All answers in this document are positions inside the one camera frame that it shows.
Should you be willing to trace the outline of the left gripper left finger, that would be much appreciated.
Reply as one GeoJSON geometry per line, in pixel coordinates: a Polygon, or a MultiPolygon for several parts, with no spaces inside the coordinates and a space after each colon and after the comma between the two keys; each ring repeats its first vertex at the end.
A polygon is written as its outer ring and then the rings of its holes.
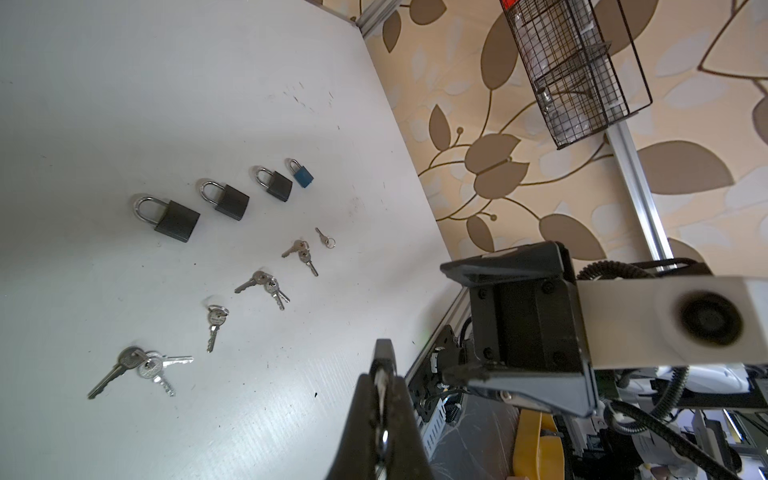
{"type": "Polygon", "coordinates": [[[359,376],[328,480],[374,479],[378,464],[378,394],[369,374],[359,376]]]}

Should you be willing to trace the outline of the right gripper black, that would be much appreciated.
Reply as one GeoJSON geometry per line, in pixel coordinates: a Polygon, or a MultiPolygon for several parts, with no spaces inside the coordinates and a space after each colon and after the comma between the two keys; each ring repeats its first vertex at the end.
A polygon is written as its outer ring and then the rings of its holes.
{"type": "Polygon", "coordinates": [[[567,248],[544,241],[444,263],[467,288],[473,343],[439,355],[444,384],[541,412],[597,409],[576,276],[567,248]]]}

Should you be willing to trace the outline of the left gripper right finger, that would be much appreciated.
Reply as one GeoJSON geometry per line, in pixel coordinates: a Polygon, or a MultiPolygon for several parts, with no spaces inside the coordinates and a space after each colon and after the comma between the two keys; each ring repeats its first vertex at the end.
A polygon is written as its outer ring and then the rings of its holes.
{"type": "Polygon", "coordinates": [[[405,380],[390,376],[383,390],[382,460],[387,479],[433,479],[405,380]]]}

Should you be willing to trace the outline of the large key bunch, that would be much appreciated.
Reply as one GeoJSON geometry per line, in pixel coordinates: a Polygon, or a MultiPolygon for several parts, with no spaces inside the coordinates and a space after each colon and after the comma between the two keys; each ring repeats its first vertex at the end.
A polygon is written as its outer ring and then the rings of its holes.
{"type": "Polygon", "coordinates": [[[176,390],[166,379],[165,370],[169,366],[187,365],[193,362],[193,356],[166,356],[157,351],[146,351],[138,346],[127,347],[118,355],[109,373],[87,394],[87,399],[95,399],[112,381],[129,371],[135,371],[140,378],[159,385],[169,397],[174,397],[176,390]]]}

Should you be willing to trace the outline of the blue padlock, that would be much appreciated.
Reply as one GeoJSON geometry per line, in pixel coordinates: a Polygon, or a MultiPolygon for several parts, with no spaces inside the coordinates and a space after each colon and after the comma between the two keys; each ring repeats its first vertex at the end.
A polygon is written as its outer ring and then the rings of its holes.
{"type": "Polygon", "coordinates": [[[287,159],[287,166],[296,182],[302,187],[307,188],[314,180],[310,171],[294,158],[287,159]]]}

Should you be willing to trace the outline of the black padlock front keys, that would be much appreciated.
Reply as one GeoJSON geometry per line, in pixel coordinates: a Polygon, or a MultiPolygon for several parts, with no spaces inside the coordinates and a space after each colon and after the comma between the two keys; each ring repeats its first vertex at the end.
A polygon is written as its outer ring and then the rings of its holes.
{"type": "Polygon", "coordinates": [[[242,220],[250,202],[250,197],[240,190],[212,180],[203,181],[199,193],[217,212],[236,221],[242,220]],[[217,190],[219,195],[216,198],[210,196],[210,189],[217,190]]]}

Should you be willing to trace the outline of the black padlock with keys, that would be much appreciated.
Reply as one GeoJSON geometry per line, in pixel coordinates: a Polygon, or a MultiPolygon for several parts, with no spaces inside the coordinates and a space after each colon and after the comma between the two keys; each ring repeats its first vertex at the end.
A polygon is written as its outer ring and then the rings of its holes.
{"type": "Polygon", "coordinates": [[[391,380],[397,375],[396,356],[390,339],[377,339],[370,366],[370,375],[375,384],[391,380]]]}

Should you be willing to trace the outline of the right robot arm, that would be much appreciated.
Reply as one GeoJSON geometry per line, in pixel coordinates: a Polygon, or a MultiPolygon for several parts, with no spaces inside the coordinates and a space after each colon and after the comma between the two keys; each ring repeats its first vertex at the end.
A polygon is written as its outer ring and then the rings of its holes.
{"type": "Polygon", "coordinates": [[[603,412],[623,435],[652,431],[713,479],[728,469],[671,431],[695,366],[767,361],[767,282],[716,276],[690,258],[593,262],[575,270],[546,241],[446,263],[469,291],[474,352],[442,359],[441,380],[514,406],[586,418],[603,412]],[[602,396],[600,371],[667,366],[654,408],[602,396]]]}

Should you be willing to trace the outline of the small key pair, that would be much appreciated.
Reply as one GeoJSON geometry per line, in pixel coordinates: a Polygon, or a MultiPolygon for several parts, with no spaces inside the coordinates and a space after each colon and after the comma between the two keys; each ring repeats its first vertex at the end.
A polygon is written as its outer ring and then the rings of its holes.
{"type": "Polygon", "coordinates": [[[292,246],[282,253],[281,257],[287,258],[292,254],[296,254],[299,260],[309,268],[315,277],[319,276],[319,273],[313,264],[309,243],[307,241],[295,240],[292,246]]]}

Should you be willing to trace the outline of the yellow bowl outside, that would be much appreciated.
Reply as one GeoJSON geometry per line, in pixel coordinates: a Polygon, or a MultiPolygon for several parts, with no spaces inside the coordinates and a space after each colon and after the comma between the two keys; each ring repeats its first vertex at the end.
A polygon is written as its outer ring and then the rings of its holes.
{"type": "Polygon", "coordinates": [[[508,479],[564,480],[562,438],[550,414],[522,409],[508,479]]]}

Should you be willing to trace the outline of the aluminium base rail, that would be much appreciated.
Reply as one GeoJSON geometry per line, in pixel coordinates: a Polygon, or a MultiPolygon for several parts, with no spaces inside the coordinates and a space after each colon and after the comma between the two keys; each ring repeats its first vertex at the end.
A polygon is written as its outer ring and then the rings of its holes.
{"type": "Polygon", "coordinates": [[[457,334],[470,316],[469,293],[462,288],[428,338],[406,375],[417,430],[431,460],[448,424],[445,398],[452,387],[442,382],[438,355],[458,349],[457,334]]]}

